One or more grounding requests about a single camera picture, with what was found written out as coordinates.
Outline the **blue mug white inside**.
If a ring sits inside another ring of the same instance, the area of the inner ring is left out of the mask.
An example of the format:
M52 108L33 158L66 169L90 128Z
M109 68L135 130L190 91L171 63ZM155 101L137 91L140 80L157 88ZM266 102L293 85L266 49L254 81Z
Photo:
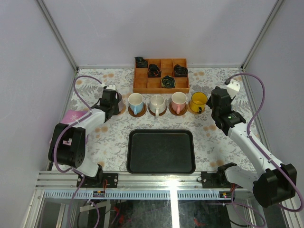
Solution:
M128 97L129 107L134 115L143 110L143 96L140 93L133 93Z

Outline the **yellow mug black outside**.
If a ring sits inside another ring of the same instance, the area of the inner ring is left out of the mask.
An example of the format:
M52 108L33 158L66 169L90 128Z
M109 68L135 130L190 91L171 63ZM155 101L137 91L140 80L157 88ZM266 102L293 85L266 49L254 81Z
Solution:
M206 103L208 101L207 96L201 92L195 92L190 101L190 109L198 114L201 114L205 110Z

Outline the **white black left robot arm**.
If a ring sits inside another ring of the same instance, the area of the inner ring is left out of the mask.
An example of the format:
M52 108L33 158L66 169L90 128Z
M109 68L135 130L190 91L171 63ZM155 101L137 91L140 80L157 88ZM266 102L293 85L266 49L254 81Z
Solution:
M100 187L104 182L102 166L92 162L86 155L88 135L112 116L120 113L121 98L116 90L106 88L102 97L88 113L65 124L58 123L53 132L48 159L54 164L69 166L75 172L87 176L93 187Z

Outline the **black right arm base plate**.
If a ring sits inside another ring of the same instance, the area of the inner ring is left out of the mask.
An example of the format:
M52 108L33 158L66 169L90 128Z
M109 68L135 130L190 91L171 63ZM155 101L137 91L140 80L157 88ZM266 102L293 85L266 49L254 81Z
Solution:
M198 183L202 184L204 189L221 189L221 188L229 188L232 189L235 184L230 183L224 172L216 171L216 172L207 172L202 171L200 176L196 179Z

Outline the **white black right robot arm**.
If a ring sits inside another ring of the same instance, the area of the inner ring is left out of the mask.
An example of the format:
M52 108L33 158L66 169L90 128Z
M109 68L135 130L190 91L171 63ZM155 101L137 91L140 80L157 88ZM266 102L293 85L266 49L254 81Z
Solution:
M295 167L284 165L254 135L249 135L245 119L232 110L231 103L228 91L217 86L212 90L207 106L212 110L211 117L216 126L243 151L256 173L230 165L216 176L218 185L225 188L237 184L252 192L264 208L293 198L296 194Z

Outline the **brown wooden coaster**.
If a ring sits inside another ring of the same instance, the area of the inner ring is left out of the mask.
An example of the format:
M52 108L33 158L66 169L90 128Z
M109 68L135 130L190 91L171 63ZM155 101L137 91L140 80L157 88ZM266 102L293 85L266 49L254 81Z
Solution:
M129 114L136 118L143 116L146 113L146 111L147 111L146 104L143 105L143 109L138 114L134 114L133 110L130 107L128 107Z
M173 115L175 115L175 116L182 116L182 115L184 115L186 112L187 112L187 106L185 106L180 112L179 112L179 114L177 114L174 110L173 110L173 108L172 108L172 105L170 104L169 105L169 111L170 111L170 113L171 114L173 114Z
M149 112L151 115L155 116L155 117L160 117L163 116L167 111L167 107L152 107L149 106Z

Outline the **pink mug white inside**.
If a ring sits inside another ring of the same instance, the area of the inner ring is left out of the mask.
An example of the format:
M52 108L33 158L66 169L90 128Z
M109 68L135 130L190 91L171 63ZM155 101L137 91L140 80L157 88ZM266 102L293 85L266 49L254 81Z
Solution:
M187 97L183 92L176 92L171 96L171 106L176 114L180 114L185 108Z

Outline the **white speckled mug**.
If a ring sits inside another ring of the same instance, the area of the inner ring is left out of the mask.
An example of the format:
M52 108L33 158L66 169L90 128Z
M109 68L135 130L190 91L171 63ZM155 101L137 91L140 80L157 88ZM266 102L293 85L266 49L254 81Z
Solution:
M166 110L166 102L163 96L154 95L150 99L149 110L156 116L159 117L161 113Z

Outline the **lilac mug black handle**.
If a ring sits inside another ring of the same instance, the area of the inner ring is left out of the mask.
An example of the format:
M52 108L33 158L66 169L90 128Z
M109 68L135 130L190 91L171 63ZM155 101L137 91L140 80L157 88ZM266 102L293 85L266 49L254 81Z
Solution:
M118 110L120 112L123 109L124 102L122 95L120 93L117 93L117 97L118 97Z

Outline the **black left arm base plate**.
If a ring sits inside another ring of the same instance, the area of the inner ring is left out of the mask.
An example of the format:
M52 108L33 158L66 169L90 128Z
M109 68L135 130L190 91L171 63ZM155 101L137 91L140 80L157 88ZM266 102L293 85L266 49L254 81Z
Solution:
M114 189L118 186L118 177L118 173L103 173L101 179L85 176L81 188Z

